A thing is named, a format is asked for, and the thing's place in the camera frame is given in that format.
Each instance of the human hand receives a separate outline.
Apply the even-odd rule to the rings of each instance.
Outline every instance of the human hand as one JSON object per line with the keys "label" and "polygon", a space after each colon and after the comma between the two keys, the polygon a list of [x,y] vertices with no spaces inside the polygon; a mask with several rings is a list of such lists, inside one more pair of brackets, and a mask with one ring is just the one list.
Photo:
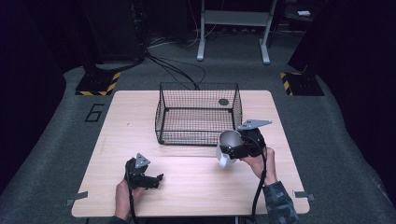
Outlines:
{"label": "human hand", "polygon": [[[267,186],[267,185],[273,184],[277,181],[276,166],[275,166],[275,152],[270,147],[267,147],[266,150],[264,150],[263,152],[264,152],[264,156],[267,158],[267,160],[266,160],[267,173],[266,173],[266,177],[264,179],[264,186]],[[259,179],[262,178],[262,171],[264,170],[264,162],[262,160],[262,156],[245,157],[245,158],[242,158],[241,161],[246,162],[253,170],[253,173]]]}
{"label": "human hand", "polygon": [[[132,190],[132,195],[134,196],[134,203],[137,203],[143,192],[144,188],[137,188]],[[129,204],[129,190],[128,183],[126,180],[122,181],[117,185],[116,188],[116,212],[114,216],[122,218],[126,221],[131,212],[131,205]]]}

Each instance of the wire mesh basket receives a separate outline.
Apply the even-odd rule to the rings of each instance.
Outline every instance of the wire mesh basket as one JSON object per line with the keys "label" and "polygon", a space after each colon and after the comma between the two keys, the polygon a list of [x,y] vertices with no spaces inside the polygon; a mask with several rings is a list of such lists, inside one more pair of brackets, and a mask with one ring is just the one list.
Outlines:
{"label": "wire mesh basket", "polygon": [[236,83],[163,82],[155,133],[164,145],[216,145],[225,130],[242,124],[242,103]]}

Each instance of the table top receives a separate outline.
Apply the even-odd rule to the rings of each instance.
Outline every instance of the table top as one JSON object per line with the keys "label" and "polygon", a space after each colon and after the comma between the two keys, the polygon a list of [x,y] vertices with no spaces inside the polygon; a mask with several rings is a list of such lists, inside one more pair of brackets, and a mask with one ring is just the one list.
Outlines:
{"label": "table top", "polygon": [[[276,106],[269,91],[240,91],[243,121],[269,119],[260,127],[268,147],[276,152],[276,173],[293,199],[298,214],[309,211],[304,191]],[[259,184],[250,167],[237,161],[219,167],[216,147],[167,146],[157,142],[155,113],[158,91],[117,91],[78,192],[74,217],[111,217],[116,186],[123,179],[125,163],[139,152],[151,161],[146,175],[163,174],[157,189],[148,189],[135,207],[138,217],[249,216]],[[257,214],[266,214],[261,194]]]}

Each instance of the small object in basket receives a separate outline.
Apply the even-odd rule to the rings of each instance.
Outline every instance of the small object in basket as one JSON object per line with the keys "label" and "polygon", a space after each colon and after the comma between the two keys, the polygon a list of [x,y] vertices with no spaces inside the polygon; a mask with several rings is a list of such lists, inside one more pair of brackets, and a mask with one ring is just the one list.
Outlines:
{"label": "small object in basket", "polygon": [[227,99],[219,99],[220,105],[228,105],[230,102]]}

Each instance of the wrist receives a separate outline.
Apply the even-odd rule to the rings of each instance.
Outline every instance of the wrist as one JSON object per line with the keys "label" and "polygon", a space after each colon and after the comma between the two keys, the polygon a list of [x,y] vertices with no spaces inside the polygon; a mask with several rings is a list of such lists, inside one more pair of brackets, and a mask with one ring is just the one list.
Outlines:
{"label": "wrist", "polygon": [[115,217],[118,217],[124,221],[126,221],[128,219],[129,216],[129,212],[126,213],[124,211],[116,211],[116,213],[114,214]]}
{"label": "wrist", "polygon": [[272,185],[275,182],[277,182],[276,176],[273,175],[267,175],[264,179],[264,186]]}

